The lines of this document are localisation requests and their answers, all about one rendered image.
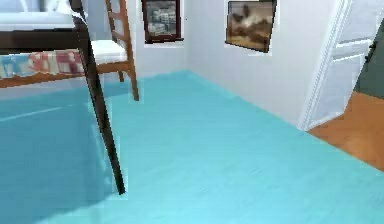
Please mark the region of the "dark framed grey picture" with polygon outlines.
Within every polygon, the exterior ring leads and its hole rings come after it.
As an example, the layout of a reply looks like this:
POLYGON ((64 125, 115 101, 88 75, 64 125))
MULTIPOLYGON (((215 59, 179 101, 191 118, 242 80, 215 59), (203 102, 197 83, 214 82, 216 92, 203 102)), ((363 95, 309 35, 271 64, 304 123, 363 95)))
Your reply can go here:
POLYGON ((145 43, 182 41, 180 0, 141 0, 145 43))

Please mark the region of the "dark brown wooden table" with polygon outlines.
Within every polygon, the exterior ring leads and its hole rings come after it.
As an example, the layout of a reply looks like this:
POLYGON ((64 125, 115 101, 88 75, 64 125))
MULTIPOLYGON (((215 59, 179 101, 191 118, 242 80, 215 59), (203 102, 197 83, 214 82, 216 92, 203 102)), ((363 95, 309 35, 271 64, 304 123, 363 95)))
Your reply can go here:
POLYGON ((20 28, 0 27, 0 55, 77 49, 85 72, 98 128, 103 138, 119 195, 126 192, 113 131, 96 68, 93 47, 82 0, 69 0, 72 25, 67 27, 20 28))

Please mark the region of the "brown wooden chair white seat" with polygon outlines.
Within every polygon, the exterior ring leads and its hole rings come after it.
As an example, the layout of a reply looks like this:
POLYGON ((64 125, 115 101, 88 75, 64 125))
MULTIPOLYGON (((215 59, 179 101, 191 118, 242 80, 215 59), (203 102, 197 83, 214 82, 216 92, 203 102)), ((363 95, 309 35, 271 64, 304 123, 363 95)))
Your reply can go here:
MULTIPOLYGON (((120 8, 117 12, 110 7, 111 2, 107 1, 107 16, 110 21, 119 20, 123 23, 123 31, 111 31, 112 37, 103 40, 91 40, 94 57, 96 61, 97 72, 100 75, 105 73, 116 73, 120 80, 128 77, 131 82, 133 99, 139 99, 139 90, 137 75, 135 71, 135 62, 131 45, 129 22, 127 16, 126 2, 120 0, 120 8)), ((19 11, 8 12, 0 9, 0 27, 11 29, 12 27, 26 28, 48 28, 67 27, 72 25, 72 19, 69 16, 69 0, 53 0, 42 11, 19 11)), ((85 78, 83 75, 65 75, 65 74, 43 74, 36 73, 32 76, 0 79, 1 86, 22 86, 28 84, 37 84, 57 80, 73 79, 77 77, 85 78)))

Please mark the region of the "brown landscape framed picture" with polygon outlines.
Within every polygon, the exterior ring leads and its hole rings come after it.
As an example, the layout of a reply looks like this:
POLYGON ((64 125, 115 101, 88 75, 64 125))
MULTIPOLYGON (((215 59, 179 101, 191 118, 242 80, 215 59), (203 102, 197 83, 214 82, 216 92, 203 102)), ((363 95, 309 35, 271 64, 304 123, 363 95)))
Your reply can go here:
POLYGON ((225 43, 268 53, 277 0, 228 2, 225 43))

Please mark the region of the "red blue checked cloth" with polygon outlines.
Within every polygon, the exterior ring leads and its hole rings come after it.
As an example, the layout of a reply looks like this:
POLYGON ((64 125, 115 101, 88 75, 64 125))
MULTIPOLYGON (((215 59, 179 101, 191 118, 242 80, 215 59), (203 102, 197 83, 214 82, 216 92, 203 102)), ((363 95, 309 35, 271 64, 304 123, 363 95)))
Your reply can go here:
POLYGON ((26 77, 36 73, 83 75, 78 50, 56 50, 0 55, 0 79, 26 77))

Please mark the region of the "white panelled room door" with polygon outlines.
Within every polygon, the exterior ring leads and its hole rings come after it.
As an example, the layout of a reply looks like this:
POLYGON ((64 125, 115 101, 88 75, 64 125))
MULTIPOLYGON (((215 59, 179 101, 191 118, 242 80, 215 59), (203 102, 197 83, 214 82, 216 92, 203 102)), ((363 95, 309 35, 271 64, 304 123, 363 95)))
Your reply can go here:
POLYGON ((298 123, 307 131, 342 115, 384 19, 384 0, 338 0, 298 123))

